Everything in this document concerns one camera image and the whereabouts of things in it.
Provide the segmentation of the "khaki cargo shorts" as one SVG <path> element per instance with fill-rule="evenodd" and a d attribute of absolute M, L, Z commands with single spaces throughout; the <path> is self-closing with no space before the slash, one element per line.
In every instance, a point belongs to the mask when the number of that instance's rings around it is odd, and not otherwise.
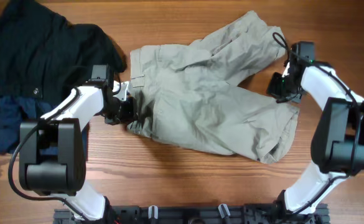
<path fill-rule="evenodd" d="M 130 53 L 138 118 L 128 131 L 187 149 L 273 164 L 290 150 L 299 109 L 240 87 L 285 54 L 254 11 L 189 45 Z"/>

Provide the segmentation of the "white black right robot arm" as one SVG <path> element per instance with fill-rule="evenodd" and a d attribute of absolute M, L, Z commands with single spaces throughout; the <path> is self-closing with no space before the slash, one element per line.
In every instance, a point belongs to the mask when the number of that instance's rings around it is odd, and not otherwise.
<path fill-rule="evenodd" d="M 310 145 L 311 162 L 278 197 L 279 217 L 315 212 L 339 184 L 364 170 L 364 98 L 352 91 L 327 63 L 288 63 L 274 73 L 268 93 L 285 102 L 310 94 L 322 110 Z"/>

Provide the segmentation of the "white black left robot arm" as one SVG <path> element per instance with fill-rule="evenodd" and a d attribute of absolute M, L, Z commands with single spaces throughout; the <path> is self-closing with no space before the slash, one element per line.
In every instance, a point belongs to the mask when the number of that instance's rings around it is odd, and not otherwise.
<path fill-rule="evenodd" d="M 109 200 L 85 179 L 86 156 L 83 128 L 102 114 L 105 123 L 117 125 L 133 119 L 134 98 L 130 82 L 113 85 L 79 86 L 56 109 L 37 121 L 21 124 L 19 183 L 28 200 L 57 200 L 66 205 L 72 219 L 80 223 L 114 223 Z"/>

